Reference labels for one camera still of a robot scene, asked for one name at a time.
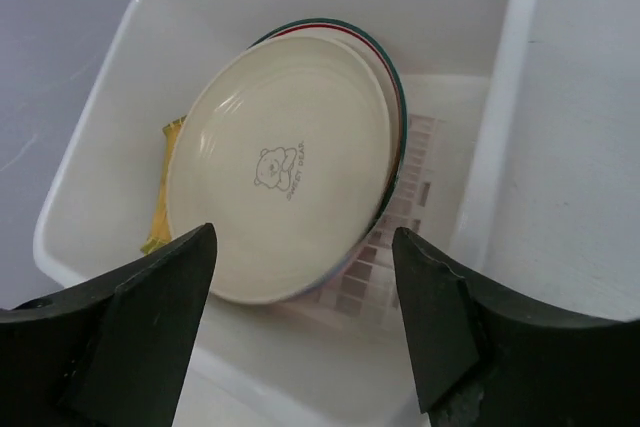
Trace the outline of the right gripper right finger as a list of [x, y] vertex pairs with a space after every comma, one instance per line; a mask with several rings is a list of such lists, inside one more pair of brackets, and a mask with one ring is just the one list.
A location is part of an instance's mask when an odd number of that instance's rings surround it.
[[420, 411], [434, 426], [635, 426], [639, 324], [518, 293], [406, 228], [392, 242]]

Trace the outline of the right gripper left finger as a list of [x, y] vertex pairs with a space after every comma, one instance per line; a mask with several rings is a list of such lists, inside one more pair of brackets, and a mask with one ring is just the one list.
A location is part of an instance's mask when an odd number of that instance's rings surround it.
[[4, 426], [170, 426], [217, 256], [206, 223], [1, 312]]

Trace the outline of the scoop-shaped woven bamboo tray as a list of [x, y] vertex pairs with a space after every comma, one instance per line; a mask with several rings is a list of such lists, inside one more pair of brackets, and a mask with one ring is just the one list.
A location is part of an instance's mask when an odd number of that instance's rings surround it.
[[149, 255], [150, 253], [165, 246], [172, 240], [167, 219], [166, 183], [172, 153], [174, 151], [178, 135], [185, 119], [185, 116], [178, 118], [167, 124], [162, 129], [166, 140], [166, 148], [162, 174], [160, 178], [160, 187], [156, 201], [156, 208], [151, 222], [150, 232], [145, 243], [140, 248], [141, 252], [145, 255]]

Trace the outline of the cream plain plate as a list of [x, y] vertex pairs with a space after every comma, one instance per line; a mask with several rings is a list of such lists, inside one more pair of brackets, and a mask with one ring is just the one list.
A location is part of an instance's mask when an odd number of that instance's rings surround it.
[[221, 70], [187, 115], [169, 163], [169, 230], [215, 227], [211, 292], [248, 305], [301, 295], [341, 269], [388, 184], [381, 87], [346, 44], [275, 38]]

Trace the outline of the white plate orange sunburst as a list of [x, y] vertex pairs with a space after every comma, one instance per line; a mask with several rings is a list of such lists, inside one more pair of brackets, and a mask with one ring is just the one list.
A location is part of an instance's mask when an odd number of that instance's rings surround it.
[[311, 283], [304, 290], [295, 293], [299, 297], [311, 293], [322, 287], [333, 277], [344, 271], [355, 260], [371, 232], [379, 223], [391, 201], [393, 191], [397, 185], [399, 171], [404, 160], [407, 136], [408, 114], [406, 96], [400, 76], [387, 52], [382, 45], [365, 30], [348, 22], [331, 18], [308, 18], [293, 21], [277, 27], [255, 41], [260, 44], [277, 37], [286, 36], [314, 36], [336, 40], [348, 45], [369, 65], [374, 72], [387, 105], [391, 128], [391, 160], [388, 167], [387, 185], [381, 198], [380, 205], [374, 215], [368, 230], [348, 256], [344, 257], [328, 273]]

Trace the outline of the white plastic bin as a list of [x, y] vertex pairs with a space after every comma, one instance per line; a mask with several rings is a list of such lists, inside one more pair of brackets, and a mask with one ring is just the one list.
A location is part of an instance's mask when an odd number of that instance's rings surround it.
[[214, 74], [284, 24], [364, 29], [410, 113], [390, 208], [358, 259], [295, 302], [211, 299], [178, 426], [421, 426], [390, 244], [407, 227], [478, 266], [487, 247], [535, 0], [132, 0], [39, 216], [37, 267], [69, 287], [140, 256], [162, 129]]

